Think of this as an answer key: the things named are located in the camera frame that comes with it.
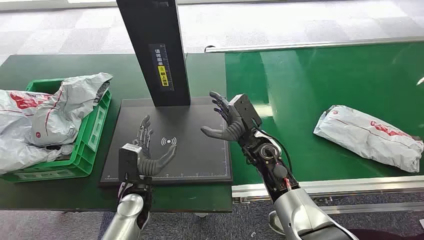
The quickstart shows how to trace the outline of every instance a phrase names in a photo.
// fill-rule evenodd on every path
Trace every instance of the label sticker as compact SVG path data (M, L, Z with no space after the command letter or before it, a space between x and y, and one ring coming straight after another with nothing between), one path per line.
M159 88L162 91L174 91L170 63L168 62L168 54L165 44L149 44L148 46L153 66L156 71Z
M157 66L157 69L159 70L159 76L160 81L162 82L162 86L168 87L168 77L167 77L167 71L165 70L164 66Z

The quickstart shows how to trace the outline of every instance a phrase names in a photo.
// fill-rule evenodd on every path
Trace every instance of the wireless symbol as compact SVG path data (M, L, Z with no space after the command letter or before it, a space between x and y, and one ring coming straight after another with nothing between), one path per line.
M160 144L162 146L165 146L165 144L175 145L175 144L177 144L177 138L176 137L173 137L171 139L166 139L166 138L162 137L162 140L160 141Z

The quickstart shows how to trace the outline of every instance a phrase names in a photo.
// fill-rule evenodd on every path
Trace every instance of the green work surface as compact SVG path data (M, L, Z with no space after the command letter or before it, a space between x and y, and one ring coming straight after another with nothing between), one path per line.
M225 93L223 54L188 54L187 75L192 97L208 96L210 90ZM90 176L28 183L0 180L0 209L115 210L117 189L98 188L122 99L150 98L136 56L13 55L0 67L0 89L24 90L37 79L57 79L99 72L110 73L112 101L104 123L93 171ZM158 186L153 192L156 212L229 212L229 184Z
M227 96L248 94L298 181L422 175L361 158L313 130L330 106L346 105L423 139L423 53L423 42L227 53ZM237 144L230 151L233 184L261 183Z

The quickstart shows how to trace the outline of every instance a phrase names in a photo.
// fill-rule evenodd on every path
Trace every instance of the white plastic bag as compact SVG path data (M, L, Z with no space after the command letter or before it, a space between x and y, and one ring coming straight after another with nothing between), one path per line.
M37 146L73 143L83 118L97 106L110 79L112 75L101 72L63 80L59 90L37 107L25 139Z
M51 95L0 90L0 175L41 162L50 162L72 152L73 145L47 149L24 142L37 106Z
M313 133L359 156L398 167L410 173L420 171L422 140L376 117L343 105L325 111Z

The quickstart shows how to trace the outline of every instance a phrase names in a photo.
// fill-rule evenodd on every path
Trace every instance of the black vertical column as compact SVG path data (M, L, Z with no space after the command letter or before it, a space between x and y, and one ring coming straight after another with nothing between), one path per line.
M116 2L154 105L190 105L176 0Z

